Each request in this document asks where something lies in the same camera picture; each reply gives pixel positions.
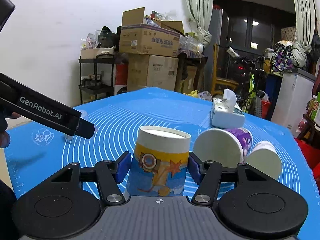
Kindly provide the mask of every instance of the black shelf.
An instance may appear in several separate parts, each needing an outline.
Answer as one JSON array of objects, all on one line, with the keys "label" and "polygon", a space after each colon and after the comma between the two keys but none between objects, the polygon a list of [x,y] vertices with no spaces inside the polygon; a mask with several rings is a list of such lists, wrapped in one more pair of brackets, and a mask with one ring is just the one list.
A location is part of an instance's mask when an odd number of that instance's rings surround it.
[{"label": "black shelf", "polygon": [[113,64],[113,62],[115,60],[113,55],[101,54],[100,56],[101,56],[101,58],[80,58],[79,63]]},{"label": "black shelf", "polygon": [[104,84],[101,84],[99,86],[85,86],[85,87],[79,85],[79,89],[84,92],[87,92],[90,95],[98,95],[101,93],[108,93],[108,92],[112,93],[113,92],[113,87],[107,86]]}]

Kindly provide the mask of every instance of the starfish illustration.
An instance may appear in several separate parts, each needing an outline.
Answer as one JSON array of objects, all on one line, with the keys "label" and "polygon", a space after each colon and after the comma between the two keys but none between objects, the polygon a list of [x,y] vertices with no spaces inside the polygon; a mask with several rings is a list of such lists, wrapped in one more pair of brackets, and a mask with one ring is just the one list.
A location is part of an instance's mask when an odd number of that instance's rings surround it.
[{"label": "starfish illustration", "polygon": [[166,171],[171,172],[171,178],[178,172],[180,172],[181,160],[178,163],[174,163],[170,160],[170,167],[166,169]]}]

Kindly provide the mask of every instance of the refrigerator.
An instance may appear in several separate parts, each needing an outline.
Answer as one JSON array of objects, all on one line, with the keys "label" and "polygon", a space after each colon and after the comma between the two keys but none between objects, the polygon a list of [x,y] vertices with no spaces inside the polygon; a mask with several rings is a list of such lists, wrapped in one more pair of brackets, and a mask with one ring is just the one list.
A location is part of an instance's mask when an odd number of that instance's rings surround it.
[{"label": "refrigerator", "polygon": [[281,88],[271,122],[290,130],[297,137],[298,125],[306,112],[306,106],[312,99],[312,88],[316,77],[302,69],[293,69],[284,73]]},{"label": "refrigerator", "polygon": [[226,66],[224,64],[225,47],[228,38],[229,17],[223,9],[213,9],[209,25],[209,33],[212,35],[211,42],[204,50],[204,55],[208,57],[207,64],[204,67],[204,90],[210,91],[213,69],[213,46],[217,43],[219,46],[217,60],[217,76],[224,78],[226,76]]}]

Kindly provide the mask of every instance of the bicycle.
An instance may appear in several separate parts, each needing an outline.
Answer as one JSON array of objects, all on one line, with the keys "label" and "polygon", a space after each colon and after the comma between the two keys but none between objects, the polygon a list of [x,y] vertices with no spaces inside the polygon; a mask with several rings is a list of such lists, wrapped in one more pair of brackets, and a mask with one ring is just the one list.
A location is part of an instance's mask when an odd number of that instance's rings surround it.
[{"label": "bicycle", "polygon": [[255,59],[240,57],[231,47],[227,52],[235,59],[234,65],[241,71],[239,85],[235,89],[237,103],[245,113],[262,118],[262,98],[265,93],[259,90],[261,80],[267,77],[266,72],[261,68],[256,68],[256,63],[264,63],[264,56]]}]

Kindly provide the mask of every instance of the black circular cover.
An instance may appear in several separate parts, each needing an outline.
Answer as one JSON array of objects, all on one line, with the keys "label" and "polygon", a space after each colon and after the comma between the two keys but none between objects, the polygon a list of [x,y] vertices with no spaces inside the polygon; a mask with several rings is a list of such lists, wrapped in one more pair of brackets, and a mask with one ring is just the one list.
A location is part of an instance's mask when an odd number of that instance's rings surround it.
[{"label": "black circular cover", "polygon": [[92,194],[77,187],[63,187],[61,183],[31,190],[12,208],[18,231],[40,239],[78,234],[92,225],[99,214],[100,204]]},{"label": "black circular cover", "polygon": [[250,181],[225,193],[219,215],[233,231],[255,239],[297,234],[308,215],[302,196],[275,181]]}]

